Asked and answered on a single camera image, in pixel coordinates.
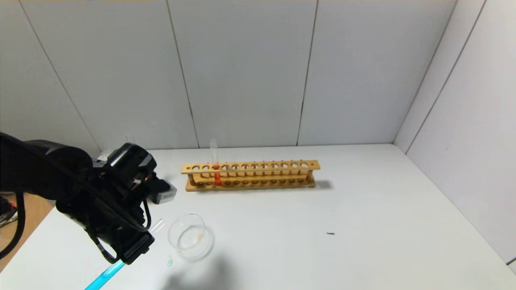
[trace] red liquid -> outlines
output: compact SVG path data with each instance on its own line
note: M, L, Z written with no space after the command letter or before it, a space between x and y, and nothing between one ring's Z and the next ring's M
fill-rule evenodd
M217 170L219 169L218 165L213 165L213 169ZM222 185L222 180L220 179L220 173L215 173L215 185Z

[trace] panel seam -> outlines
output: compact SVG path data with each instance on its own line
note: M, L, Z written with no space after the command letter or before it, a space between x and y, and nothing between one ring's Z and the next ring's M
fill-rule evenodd
M425 74L423 75L423 78L421 79L420 85L417 88L417 91L416 91L416 94L414 95L414 98L412 98L412 102L410 103L409 110L405 114L405 118L403 118L403 122L401 123L401 126L400 126L400 128L398 130L398 133L396 133L396 136L394 137L394 140L392 141L392 144L394 144L394 142L396 141L396 138L398 137L399 132L401 131L401 128L403 127L403 124L407 120L407 117L409 115L410 109L412 109L412 106L414 105L414 102L415 102L415 100L417 98L417 94L419 94L419 91L421 90L421 86L423 86L423 82L425 81L426 75L428 74L428 71L430 70L430 66L432 65L433 59L436 57L437 50L439 49L439 46L441 45L441 42L443 41L444 33L448 29L448 24L450 23L450 20L452 19L453 13L455 12L455 8L457 7L457 2L458 2L458 0L455 1L453 9L451 10L450 16L448 17L448 20L446 21L446 26L444 27L443 33L441 33L441 37L439 39L439 42L437 43L436 49L433 51L432 58L430 59L430 62L428 63L428 66L426 67Z
M70 97L70 93L68 93L68 89L66 89L66 86L65 84L63 83L61 77L59 76L59 74L57 73L57 70L54 66L54 64L52 63L52 61L50 60L50 57L49 57L49 54L46 53L46 50L45 50L45 47L43 46L43 43L41 42L41 39L39 38L38 34L36 33L36 30L34 29L34 26L32 24L32 22L30 21L30 18L29 18L29 15L27 14L27 11L25 11L25 7L23 7L23 4L21 2L21 0L18 0L18 3L20 3L20 6L22 7L22 10L23 10L23 13L25 14L25 17L27 17L27 21L29 22L29 25L30 27L32 28L32 31L34 32L34 35L36 36L36 39L38 40L38 43L41 47L41 49L43 50L43 53L45 54L47 60L49 61L50 63L50 66L52 67L52 70L54 70L54 73L56 74L57 76L57 79L59 80L59 83L61 83L61 86L63 87L63 90L65 90L64 92L66 93L68 99L70 100L70 102L72 103L75 111L77 112L77 114L79 115L79 118L81 119L81 121L83 122L84 124L84 127L86 127L86 130L88 131L88 133L90 134L91 136L91 139L93 140L93 142L95 142L95 145L97 146L99 152L102 152L100 146L99 146L99 143L97 142L97 140L95 140L95 137L93 136L90 128L88 127L88 125L86 124L86 122L84 121L84 118L83 116L80 114L79 110L77 109L77 106L75 105L75 103L73 102L72 98Z
M194 111L192 110L192 105L190 103L190 95L188 94L188 87L186 86L186 78L185 78L185 72L183 70L183 63L181 62L181 55L179 54L178 40L175 36L174 23L172 22L172 13L170 12L170 5L168 3L168 0L166 0L165 2L167 3L168 18L170 19L170 27L172 27L172 35L174 36L175 50L178 52L179 67L181 68L181 74L183 76L183 83L185 85L186 99L188 100L188 108L190 109L190 116L192 117L192 124L194 127L193 131L195 133L195 138L197 140L197 148L201 148L201 146L199 144L199 136L197 136L197 129L195 126Z
M443 92L444 90L444 87L446 87L446 84L448 83L448 80L450 79L450 76L452 75L453 71L455 70L455 66L457 65L457 63L459 62L459 59L460 57L462 56L462 52L464 51L464 48L466 47L467 45L467 42L470 40L470 36L471 34L473 33L473 30L475 30L475 26L477 25L477 22L478 22L478 19L480 18L480 15L482 14L482 11L483 11L483 8L484 6L486 5L486 1L487 0L484 0L484 2L482 3L482 7L480 8L480 11L478 12L478 15L477 15L477 18L475 19L475 22L473 23L473 26L471 27L471 30L470 30L470 33L467 35L467 38L466 38L466 41L464 42L464 45L462 46L461 50L460 50L460 53L459 55L457 56L457 59L455 60L455 63L453 64L453 67L451 68L450 70L450 73L448 73L448 77L446 78L446 80L444 81L443 83L443 86L441 87L441 90L439 91L439 94L437 95L437 98L435 99L435 101L433 102L432 106L430 107L430 110L428 111L428 113L426 114L425 116L425 119L423 120L423 123L421 124L421 126L419 127L419 129L417 130L417 133L416 135L414 136L414 139L412 140L412 142L410 143L409 145L409 148L407 149L407 152L406 154L409 154L409 151L410 151L410 148L412 147L412 145L414 144L414 141L417 139L417 136L419 135L419 133L421 132L421 128L423 128L423 126L425 125L425 122L426 120L428 119L428 116L430 115L430 113L432 112L434 106L436 105L437 103L437 100L439 99L439 97L441 96L441 93Z
M299 126L297 128L296 146L299 146L299 136L301 134L301 120L303 118L304 98L307 94L308 72L310 70L310 60L312 59L312 47L314 45L314 34L315 34L315 21L317 20L317 9L318 8L319 8L319 0L317 0L317 2L315 3L314 25L312 26L312 39L310 40L310 51L308 52L307 74L306 74L306 77L304 78L303 100L301 101L301 113L299 114Z

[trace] test tube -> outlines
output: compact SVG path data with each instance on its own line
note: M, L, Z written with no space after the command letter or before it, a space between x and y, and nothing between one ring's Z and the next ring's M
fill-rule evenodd
M213 169L218 170L220 167L219 167L219 155L218 155L218 152L217 152L217 140L216 139L210 140L209 141L209 147L212 150ZM222 180L220 179L220 173L216 172L214 174L214 176L215 176L215 185L217 185L217 186L222 185Z

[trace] white wall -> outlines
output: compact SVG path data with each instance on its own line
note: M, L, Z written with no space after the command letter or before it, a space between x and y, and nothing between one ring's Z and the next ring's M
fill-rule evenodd
M23 1L101 149L197 148L164 1Z
M127 136L148 149L392 142L455 2L318 3L22 1L44 49L30 53L46 52L102 150ZM11 132L49 127L18 112L35 92L4 102L25 124ZM82 134L59 120L57 135Z
M201 147L295 145L315 0L170 0Z
M485 0L458 0L439 47L394 144L407 152L443 88Z
M0 1L0 130L100 152L18 1Z
M320 1L299 145L392 143L454 1Z
M408 156L509 261L516 256L516 2L487 0Z

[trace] petri dish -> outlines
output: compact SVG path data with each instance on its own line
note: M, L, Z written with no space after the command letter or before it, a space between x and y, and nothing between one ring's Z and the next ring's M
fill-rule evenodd
M196 214L181 215L168 230L168 242L187 261L198 261L211 251L213 235Z

